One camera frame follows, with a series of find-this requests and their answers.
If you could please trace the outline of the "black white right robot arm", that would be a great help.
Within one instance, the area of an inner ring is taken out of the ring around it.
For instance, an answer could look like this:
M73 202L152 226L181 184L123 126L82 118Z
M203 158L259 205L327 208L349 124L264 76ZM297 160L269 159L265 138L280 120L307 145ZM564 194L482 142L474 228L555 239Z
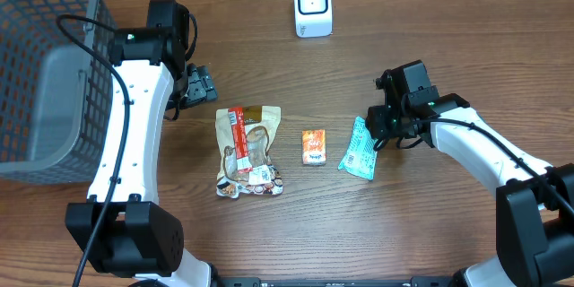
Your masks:
M441 277L440 286L556 286L573 275L573 166L555 167L492 129L455 93L440 95L420 60L375 81L384 102L366 127L379 151L391 140L453 158L495 198L496 256Z

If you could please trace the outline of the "beige snack pouch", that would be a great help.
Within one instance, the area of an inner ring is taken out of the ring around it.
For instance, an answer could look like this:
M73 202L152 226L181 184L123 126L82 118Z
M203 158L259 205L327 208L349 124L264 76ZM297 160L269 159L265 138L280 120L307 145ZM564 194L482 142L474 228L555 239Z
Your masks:
M217 175L216 194L234 199L242 194L278 196L283 192L283 180L273 165L270 147L282 119L282 110L266 105L242 108L248 157L253 169L249 173L238 173L229 109L217 110L215 130L221 167Z

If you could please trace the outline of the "red candy bar wrapper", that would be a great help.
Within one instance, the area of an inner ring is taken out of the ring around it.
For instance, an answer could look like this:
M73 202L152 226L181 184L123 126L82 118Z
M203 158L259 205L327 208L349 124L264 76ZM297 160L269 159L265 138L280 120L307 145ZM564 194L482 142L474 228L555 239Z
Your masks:
M231 108L228 111L228 115L233 135L238 173L249 173L253 169L253 166L248 157L248 141L244 124L243 108Z

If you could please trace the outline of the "teal tissue packet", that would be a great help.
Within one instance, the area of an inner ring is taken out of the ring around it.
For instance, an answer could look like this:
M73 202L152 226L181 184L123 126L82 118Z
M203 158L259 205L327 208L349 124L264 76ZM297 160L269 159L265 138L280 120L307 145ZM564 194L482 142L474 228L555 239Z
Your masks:
M338 165L351 175L369 181L374 179L377 152L374 150L375 140L371 138L362 117L356 117L346 153Z

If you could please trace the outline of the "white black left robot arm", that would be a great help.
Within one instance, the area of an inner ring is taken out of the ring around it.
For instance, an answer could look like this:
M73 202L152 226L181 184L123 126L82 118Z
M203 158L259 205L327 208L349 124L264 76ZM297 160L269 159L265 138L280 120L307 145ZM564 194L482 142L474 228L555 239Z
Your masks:
M114 77L111 111L100 166L85 202L66 208L65 226L85 266L138 286L223 284L214 265L184 247L183 226L159 205L157 184L161 128L173 110L214 101L218 94L196 48L195 16L175 0L152 0L143 28L114 29L108 54L89 55Z

